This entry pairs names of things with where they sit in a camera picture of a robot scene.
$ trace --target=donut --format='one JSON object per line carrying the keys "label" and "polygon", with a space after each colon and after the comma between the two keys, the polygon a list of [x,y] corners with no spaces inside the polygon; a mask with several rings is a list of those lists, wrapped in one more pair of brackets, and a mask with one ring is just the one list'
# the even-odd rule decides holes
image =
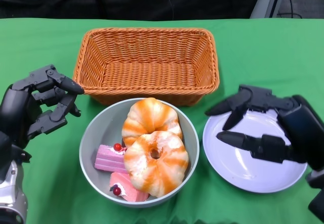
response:
{"label": "donut", "polygon": [[155,131],[137,138],[126,150],[124,164],[135,189],[161,197],[181,185],[188,153],[176,134]]}
{"label": "donut", "polygon": [[141,135],[159,130],[173,132],[182,139],[177,112],[155,98],[147,98],[131,107],[121,136],[126,147],[130,147]]}

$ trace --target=white plate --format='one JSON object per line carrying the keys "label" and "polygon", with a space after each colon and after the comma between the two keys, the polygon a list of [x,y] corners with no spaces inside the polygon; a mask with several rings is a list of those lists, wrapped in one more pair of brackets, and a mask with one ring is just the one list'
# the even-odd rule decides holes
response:
{"label": "white plate", "polygon": [[[273,193],[292,186],[304,173],[307,164],[283,161],[282,164],[254,159],[249,151],[232,147],[216,138],[230,113],[212,116],[207,121],[202,137],[205,154],[216,172],[231,184],[256,193]],[[231,131],[253,137],[263,134],[290,141],[276,123],[277,114],[248,111]]]}

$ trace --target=basket rim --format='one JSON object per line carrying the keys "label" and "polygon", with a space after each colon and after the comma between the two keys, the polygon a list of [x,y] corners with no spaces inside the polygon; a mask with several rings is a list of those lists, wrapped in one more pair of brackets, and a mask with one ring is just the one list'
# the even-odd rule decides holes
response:
{"label": "basket rim", "polygon": [[[203,33],[209,39],[209,46],[211,46],[211,51],[213,54],[213,60],[211,63],[212,68],[212,81],[208,85],[203,86],[85,86],[80,82],[81,67],[85,60],[85,52],[92,35],[97,33],[105,33],[110,31],[120,31],[120,32],[138,32],[138,31],[151,31],[151,32],[192,32],[192,33]],[[135,27],[135,28],[95,28],[87,31],[83,37],[82,45],[79,50],[77,57],[76,66],[73,73],[73,80],[83,87],[86,94],[89,95],[136,95],[136,94],[147,94],[146,90],[149,90],[150,94],[175,94],[175,95],[204,95],[213,92],[220,83],[219,71],[218,69],[218,58],[216,53],[216,45],[213,34],[205,28],[160,28],[160,27]]]}

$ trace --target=pink cake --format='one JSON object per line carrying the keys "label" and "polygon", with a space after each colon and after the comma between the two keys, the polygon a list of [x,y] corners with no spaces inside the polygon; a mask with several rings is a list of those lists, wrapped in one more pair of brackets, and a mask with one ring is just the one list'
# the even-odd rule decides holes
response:
{"label": "pink cake", "polygon": [[109,186],[117,185],[121,189],[119,196],[130,202],[145,201],[148,198],[148,193],[144,193],[135,189],[131,183],[128,174],[113,172],[110,176]]}
{"label": "pink cake", "polygon": [[125,151],[126,149],[124,148],[121,151],[116,151],[113,147],[100,145],[96,156],[95,168],[128,174],[124,166]]}

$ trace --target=green tablecloth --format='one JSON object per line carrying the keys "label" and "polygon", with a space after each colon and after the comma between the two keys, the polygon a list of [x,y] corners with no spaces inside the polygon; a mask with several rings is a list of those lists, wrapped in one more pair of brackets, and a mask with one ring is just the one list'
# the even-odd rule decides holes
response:
{"label": "green tablecloth", "polygon": [[[214,34],[220,87],[194,107],[181,108],[200,139],[205,109],[235,93],[240,83],[271,88],[278,96],[302,94],[324,118],[324,20],[0,20],[0,93],[51,63],[72,77],[84,33],[98,27],[202,27]],[[195,173],[176,197],[148,209],[116,205],[90,186],[78,159],[83,132],[104,106],[88,96],[78,97],[77,105],[81,118],[68,116],[65,127],[38,136],[26,149],[33,156],[24,164],[28,224],[319,223],[307,209],[318,190],[303,179],[275,194],[245,192],[211,168],[202,147]]]}

